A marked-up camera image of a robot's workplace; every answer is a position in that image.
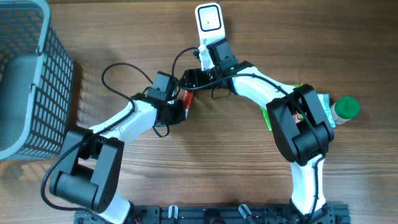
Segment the green candy bag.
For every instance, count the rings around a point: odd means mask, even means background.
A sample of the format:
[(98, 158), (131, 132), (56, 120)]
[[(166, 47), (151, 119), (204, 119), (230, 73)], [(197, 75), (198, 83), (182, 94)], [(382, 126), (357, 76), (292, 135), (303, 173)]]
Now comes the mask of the green candy bag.
[[(300, 84), (291, 85), (291, 87), (292, 88), (297, 88), (297, 87), (301, 87), (302, 85), (303, 85), (303, 82), (300, 83)], [(260, 109), (260, 111), (262, 113), (262, 116), (264, 118), (264, 121), (266, 123), (266, 126), (267, 126), (268, 130), (270, 132), (272, 132), (271, 121), (270, 121), (267, 109), (265, 107), (262, 107), (262, 106), (259, 106), (259, 109)], [(293, 117), (295, 123), (298, 123), (299, 121), (303, 120), (303, 115), (301, 113), (299, 113), (299, 112), (296, 112), (295, 114), (293, 114), (292, 117)]]

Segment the green lid jar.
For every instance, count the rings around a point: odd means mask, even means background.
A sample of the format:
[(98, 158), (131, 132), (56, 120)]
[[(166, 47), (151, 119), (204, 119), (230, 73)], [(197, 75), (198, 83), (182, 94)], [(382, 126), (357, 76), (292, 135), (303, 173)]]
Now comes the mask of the green lid jar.
[(361, 105), (356, 98), (353, 98), (352, 96), (344, 96), (334, 102), (330, 106), (330, 109), (335, 124), (344, 124), (359, 115)]

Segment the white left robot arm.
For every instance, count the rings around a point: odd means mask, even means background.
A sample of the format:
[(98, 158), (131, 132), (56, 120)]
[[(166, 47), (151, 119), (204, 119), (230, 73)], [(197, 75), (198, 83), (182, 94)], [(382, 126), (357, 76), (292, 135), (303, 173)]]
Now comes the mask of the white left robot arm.
[(182, 101), (172, 102), (177, 81), (158, 72), (145, 92), (102, 124), (67, 133), (59, 159), (42, 185), (74, 203), (75, 223), (137, 223), (134, 204), (117, 193), (123, 151), (143, 132), (185, 119)]

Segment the mint green wipes pack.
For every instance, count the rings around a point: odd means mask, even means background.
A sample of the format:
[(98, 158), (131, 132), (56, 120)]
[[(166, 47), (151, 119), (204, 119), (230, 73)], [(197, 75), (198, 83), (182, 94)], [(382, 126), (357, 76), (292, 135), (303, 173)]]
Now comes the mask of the mint green wipes pack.
[(327, 117), (331, 127), (335, 128), (336, 124), (335, 124), (335, 122), (333, 120), (331, 109), (330, 109), (330, 96), (329, 96), (329, 94), (328, 93), (318, 94), (317, 96), (318, 96), (318, 98), (320, 100), (322, 108), (323, 108), (323, 110), (324, 110), (324, 112), (326, 114), (326, 117)]

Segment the red snack bar wrapper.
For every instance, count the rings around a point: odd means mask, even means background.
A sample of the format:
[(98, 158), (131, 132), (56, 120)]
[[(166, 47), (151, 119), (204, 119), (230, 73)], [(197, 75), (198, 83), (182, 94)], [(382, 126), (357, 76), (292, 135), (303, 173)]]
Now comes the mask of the red snack bar wrapper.
[(188, 112), (190, 110), (190, 107), (193, 103), (195, 93), (192, 91), (185, 91), (184, 96), (183, 96), (183, 105), (184, 105), (184, 110), (185, 110), (185, 121), (184, 123), (187, 122), (188, 118)]

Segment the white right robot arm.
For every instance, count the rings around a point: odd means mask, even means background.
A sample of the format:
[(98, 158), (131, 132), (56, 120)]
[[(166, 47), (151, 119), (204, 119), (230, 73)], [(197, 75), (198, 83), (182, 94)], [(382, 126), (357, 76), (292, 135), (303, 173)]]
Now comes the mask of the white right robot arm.
[(326, 203), (322, 169), (334, 132), (314, 88), (286, 85), (267, 77), (253, 64), (239, 62), (226, 39), (191, 49), (210, 68), (186, 70), (177, 85), (187, 91), (226, 88), (266, 109), (275, 144), (290, 162), (291, 203), (310, 221)]

